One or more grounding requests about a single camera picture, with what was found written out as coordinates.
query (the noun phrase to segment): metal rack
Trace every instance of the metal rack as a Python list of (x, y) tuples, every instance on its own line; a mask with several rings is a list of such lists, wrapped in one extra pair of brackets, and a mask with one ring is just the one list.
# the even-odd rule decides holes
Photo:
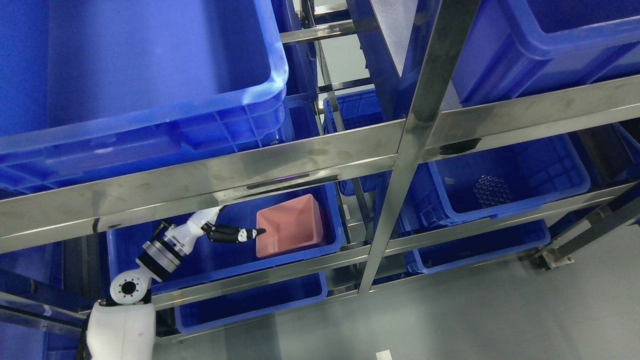
[[(283, 34), (285, 45), (316, 41), (322, 58), (320, 40), (357, 31), (350, 20), (344, 20), (346, 9), (343, 6), (332, 8), (331, 11), (321, 9), (316, 16), (313, 1), (305, 0), (304, 3), (304, 18), (311, 19), (308, 22), (310, 27)], [(609, 201), (630, 189), (633, 184), (594, 188), (588, 193), (555, 201), (523, 215), (500, 220), (485, 218), (390, 240), (417, 165), (457, 155), (443, 151), (450, 149), (451, 144), (464, 145), (464, 151), (461, 152), (466, 154), (640, 116), (640, 76), (471, 108), (442, 109), (441, 104), (455, 102), (443, 100), (452, 94), (447, 92), (447, 87), (450, 86), (451, 75), (479, 3), (480, 0), (442, 1), (407, 119), (2, 200), (0, 252), (393, 170), (377, 231), (372, 235), (373, 242), (370, 245), (356, 241), (345, 244), (337, 253), (320, 258), (155, 295), (152, 299), (160, 311), (324, 271), (328, 272), (332, 289), (330, 298), (326, 300), (329, 301), (366, 295), (419, 278), (415, 276), (373, 286), (375, 278), (404, 270), (401, 263), (390, 261), (390, 268), (381, 271), (381, 261), (385, 257), (394, 259), (405, 251), (428, 245), (533, 220), (559, 218), (575, 209), (606, 206)], [(335, 19), (331, 17), (332, 13), (340, 21), (316, 24)], [(334, 91), (371, 81), (358, 79), (332, 84), (328, 80), (327, 70), (323, 66), (322, 73), (328, 84), (318, 90), (328, 93), (332, 110), (337, 115), (337, 127), (344, 130)], [(357, 184), (363, 220), (371, 232), (366, 202), (360, 201), (363, 200), (360, 199), (362, 189), (358, 181), (354, 184)], [(607, 216), (600, 216), (600, 220), (606, 220), (605, 225), (597, 225), (597, 216), (591, 216), (591, 225), (596, 231), (591, 235), (581, 235), (583, 240), (580, 244), (593, 241), (604, 230), (628, 223), (638, 214), (637, 207), (636, 202), (632, 202), (621, 213), (610, 211)], [(563, 250), (549, 248), (540, 254), (551, 259), (547, 263), (558, 265), (558, 260), (566, 260), (570, 256), (570, 249), (579, 247), (568, 246)], [(42, 297), (29, 299), (12, 293), (11, 289), (0, 292), (0, 299), (45, 304), (54, 312), (77, 319), (82, 319), (88, 310), (86, 301), (47, 303)], [(28, 314), (22, 316), (25, 319), (32, 318)], [(78, 328), (77, 322), (64, 322), (60, 318), (41, 320), (52, 325), (58, 324), (66, 330), (68, 327)], [(169, 334), (159, 338), (159, 341), (175, 341), (185, 337), (182, 334)]]

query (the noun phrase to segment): concrete floor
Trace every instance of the concrete floor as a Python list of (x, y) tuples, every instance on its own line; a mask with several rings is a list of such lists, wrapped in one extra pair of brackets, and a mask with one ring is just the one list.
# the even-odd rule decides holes
[(637, 359), (637, 227), (551, 272), (514, 259), (277, 313), (174, 345), (154, 359)]

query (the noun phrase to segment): robotic arm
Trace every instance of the robotic arm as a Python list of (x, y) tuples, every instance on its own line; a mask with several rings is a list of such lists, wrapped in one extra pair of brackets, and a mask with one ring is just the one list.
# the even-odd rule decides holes
[(171, 225), (161, 238), (154, 235), (136, 259), (140, 267), (113, 279), (109, 288), (113, 301), (94, 304), (87, 327), (87, 345), (94, 360), (151, 360), (156, 335), (151, 280), (162, 281), (175, 271), (199, 237), (242, 243), (265, 232), (215, 225), (221, 209), (197, 211), (185, 224)]

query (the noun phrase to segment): blue bin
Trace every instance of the blue bin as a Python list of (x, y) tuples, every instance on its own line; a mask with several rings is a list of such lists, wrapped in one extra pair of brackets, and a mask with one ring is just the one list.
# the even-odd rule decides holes
[(296, 140), (320, 136), (316, 113), (309, 102), (291, 99), (290, 97), (287, 97), (285, 102), (288, 109), (287, 116), (291, 121)]
[(62, 242), (0, 254), (0, 269), (62, 289)]
[(639, 119), (626, 120), (613, 124), (614, 128), (620, 134), (622, 142), (631, 157), (631, 161), (633, 161), (633, 164), (622, 174), (618, 175), (614, 179), (614, 182), (628, 181), (640, 177), (640, 143), (634, 135), (627, 131), (629, 129), (635, 136), (640, 135), (640, 131), (638, 131), (640, 128), (639, 124)]
[(183, 334), (204, 331), (279, 310), (320, 302), (328, 293), (324, 273), (298, 277), (175, 308)]
[[(293, 0), (271, 0), (278, 31), (286, 33), (302, 29)], [(291, 100), (315, 101), (317, 98), (317, 69), (313, 43), (293, 44), (284, 47), (289, 64), (287, 98)]]
[[(376, 187), (376, 196), (373, 200), (373, 228), (374, 231), (378, 228), (378, 221), (380, 220), (380, 214), (382, 213), (382, 205), (387, 195), (387, 189), (389, 187), (389, 181), (391, 180), (391, 171), (379, 173), (378, 185)], [(405, 236), (413, 235), (423, 232), (421, 229), (422, 224), (415, 215), (411, 202), (405, 198), (403, 205), (400, 209), (400, 214), (396, 219), (396, 232), (397, 237), (403, 238)]]
[[(62, 288), (62, 251), (62, 242), (56, 242), (5, 252), (0, 254), (0, 268)], [(0, 322), (2, 360), (73, 360), (77, 345), (77, 338)]]
[(433, 274), (543, 246), (551, 241), (544, 220), (506, 227), (412, 250), (404, 264), (414, 274)]
[(269, 1), (0, 9), (0, 188), (33, 193), (287, 141), (288, 66)]
[(453, 75), (463, 106), (640, 72), (640, 2), (483, 0)]
[[(380, 110), (380, 103), (376, 97), (376, 89), (362, 90), (336, 96), (336, 100), (338, 102), (340, 114), (342, 115), (342, 123), (344, 124), (345, 130), (381, 124), (385, 121)], [(336, 133), (337, 129), (335, 127), (333, 113), (331, 112), (329, 98), (324, 100), (324, 108), (326, 110), (323, 124), (324, 133)], [(340, 193), (344, 196), (355, 195), (351, 180), (343, 180), (338, 184), (340, 186)], [(361, 176), (360, 184), (362, 185), (362, 191), (372, 192), (376, 189), (378, 177), (375, 174)]]
[(590, 184), (571, 141), (558, 135), (420, 164), (409, 194), (430, 229), (525, 213)]
[[(252, 228), (255, 227), (255, 217), (259, 210), (306, 194), (313, 195), (320, 205), (324, 238), (319, 246), (259, 259), (255, 255), (255, 240), (240, 244), (211, 243), (206, 236), (203, 236), (196, 242), (193, 252), (185, 258), (183, 264), (174, 273), (163, 282), (153, 283), (151, 287), (153, 293), (166, 293), (338, 251), (344, 243), (344, 233), (333, 184), (228, 205), (218, 217), (218, 223)], [(170, 220), (179, 225), (183, 224), (189, 216), (191, 214), (173, 217)], [(136, 258), (142, 251), (142, 245), (151, 239), (158, 225), (159, 221), (154, 221), (107, 231), (109, 273), (112, 280), (121, 272), (138, 268)]]
[[(358, 32), (360, 47), (378, 91), (383, 117), (385, 120), (406, 118), (440, 0), (346, 1), (356, 29), (361, 30)], [(393, 6), (394, 10), (389, 11), (388, 6)], [(383, 34), (380, 30), (381, 21), (388, 33)], [(410, 27), (410, 33), (406, 34), (408, 38), (402, 36), (405, 26)], [(397, 42), (406, 49), (406, 56), (398, 58), (401, 69), (396, 67), (389, 50), (392, 46), (397, 48)]]
[(0, 359), (74, 360), (79, 339), (0, 322)]

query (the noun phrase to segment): pink box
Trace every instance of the pink box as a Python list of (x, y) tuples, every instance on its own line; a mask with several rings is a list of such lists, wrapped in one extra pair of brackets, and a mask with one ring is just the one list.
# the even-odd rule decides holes
[(300, 250), (323, 240), (320, 207), (311, 194), (258, 211), (256, 223), (267, 231), (256, 239), (258, 258)]

